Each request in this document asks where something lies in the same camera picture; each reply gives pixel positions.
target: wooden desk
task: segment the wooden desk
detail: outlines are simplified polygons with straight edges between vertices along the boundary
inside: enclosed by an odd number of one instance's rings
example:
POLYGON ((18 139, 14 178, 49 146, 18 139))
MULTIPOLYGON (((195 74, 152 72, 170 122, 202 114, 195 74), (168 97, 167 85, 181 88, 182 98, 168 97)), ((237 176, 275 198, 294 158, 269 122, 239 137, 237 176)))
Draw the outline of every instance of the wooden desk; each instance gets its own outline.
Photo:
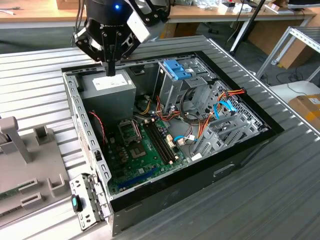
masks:
MULTIPOLYGON (((77 10, 59 10, 56 0, 2 0, 0 3, 0 8, 12 7, 21 7, 23 10, 13 10, 16 15, 0 12, 0 29, 73 27, 75 25, 77 10)), ((240 15, 239 21, 244 23, 231 50, 243 35, 252 14, 253 12, 246 12, 240 15)), ((306 26, 315 15, 308 9, 304 13, 288 15, 264 11, 257 15, 256 21, 303 20, 301 26, 306 26)), ((197 6, 176 5, 171 8, 169 23, 233 22, 237 17, 236 13, 220 14, 216 8, 204 10, 197 6)))
MULTIPOLYGON (((279 15, 272 11, 259 12, 256 21, 267 20, 298 20, 312 18, 316 14, 311 10, 304 10, 304 13, 298 11, 294 14, 279 15)), ((252 12, 241 13, 239 21, 248 21, 253 15, 252 12)), ((176 5, 171 8, 170 23, 196 23, 196 22, 232 22, 238 17, 237 13, 227 12, 221 14, 217 8, 212 10, 204 10, 197 6, 181 6, 176 5)))

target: cardboard box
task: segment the cardboard box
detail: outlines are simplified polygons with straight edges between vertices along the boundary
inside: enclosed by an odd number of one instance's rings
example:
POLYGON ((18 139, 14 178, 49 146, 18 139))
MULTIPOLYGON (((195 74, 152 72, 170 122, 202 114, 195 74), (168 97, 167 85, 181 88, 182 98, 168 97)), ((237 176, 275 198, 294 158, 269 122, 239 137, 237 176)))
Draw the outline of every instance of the cardboard box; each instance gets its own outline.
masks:
POLYGON ((273 0, 268 3, 268 6, 276 11, 285 11, 288 10, 287 0, 273 0))
POLYGON ((320 94, 297 96, 289 101, 289 106, 320 130, 320 94))

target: desk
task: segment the desk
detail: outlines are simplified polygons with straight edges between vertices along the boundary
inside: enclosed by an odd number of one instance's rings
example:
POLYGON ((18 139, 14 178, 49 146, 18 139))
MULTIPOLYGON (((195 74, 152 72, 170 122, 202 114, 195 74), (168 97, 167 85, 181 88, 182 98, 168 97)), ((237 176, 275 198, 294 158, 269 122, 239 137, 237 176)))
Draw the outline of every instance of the desk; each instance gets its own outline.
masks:
MULTIPOLYGON (((23 28, 50 28, 50 27, 73 27, 77 10, 59 10, 56 0, 17 0, 12 3, 0 3, 0 8, 10 8, 17 6, 23 10, 14 10, 16 15, 9 15, 0 12, 0 29, 23 29, 23 28)), ((242 13, 239 21, 244 22, 240 32, 233 43, 233 51, 240 37, 243 35, 245 28, 253 12, 242 13)), ((272 11, 260 12, 256 21, 272 20, 304 20, 300 26, 306 26, 316 14, 306 9, 304 13, 297 12, 294 14, 279 15, 272 11)), ((203 23, 203 22, 233 22, 236 21, 238 14, 226 13, 220 14, 218 10, 204 10, 197 6, 176 5, 171 8, 169 23, 203 23)))
MULTIPOLYGON (((129 228, 117 239, 317 238, 319 133, 218 44, 203 36, 141 44, 131 59, 190 51, 207 54, 286 131, 246 167, 129 228)), ((53 129, 71 179, 89 167, 66 108, 61 68, 90 63, 93 61, 78 48, 0 55, 0 115, 19 114, 21 135, 39 124, 53 129)), ((0 239, 109 240, 105 225, 102 222, 82 232, 66 198, 1 229, 0 239)))

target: white label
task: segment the white label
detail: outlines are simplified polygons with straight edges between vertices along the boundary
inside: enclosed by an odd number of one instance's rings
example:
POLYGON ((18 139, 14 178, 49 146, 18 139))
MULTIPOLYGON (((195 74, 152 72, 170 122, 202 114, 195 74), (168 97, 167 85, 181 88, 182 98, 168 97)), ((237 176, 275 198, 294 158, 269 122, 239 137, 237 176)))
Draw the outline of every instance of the white label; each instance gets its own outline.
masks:
POLYGON ((194 72, 191 68, 186 69, 185 71, 186 71, 187 73, 193 73, 193 72, 194 72))
POLYGON ((189 138, 191 141, 193 141, 193 140, 195 140, 195 135, 190 135, 188 138, 189 138))
POLYGON ((122 74, 117 74, 115 76, 103 76, 99 78, 94 78, 92 82, 97 91, 103 90, 103 89, 115 88, 115 87, 128 84, 122 74))
POLYGON ((318 98, 309 98, 309 100, 313 103, 313 104, 320 104, 320 101, 318 98))

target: red wire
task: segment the red wire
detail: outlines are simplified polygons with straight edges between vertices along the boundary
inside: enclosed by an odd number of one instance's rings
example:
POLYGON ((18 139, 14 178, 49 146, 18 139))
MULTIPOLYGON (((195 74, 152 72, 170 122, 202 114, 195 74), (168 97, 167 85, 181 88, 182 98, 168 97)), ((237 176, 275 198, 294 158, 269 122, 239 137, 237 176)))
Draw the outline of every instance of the red wire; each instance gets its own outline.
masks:
POLYGON ((105 145, 105 129, 104 129, 104 125, 102 124, 101 119, 94 112, 90 111, 89 113, 92 114, 93 116, 95 116, 96 119, 98 119, 98 121, 100 123, 100 126, 101 126, 101 129, 102 129, 102 143, 103 143, 103 145, 105 145))

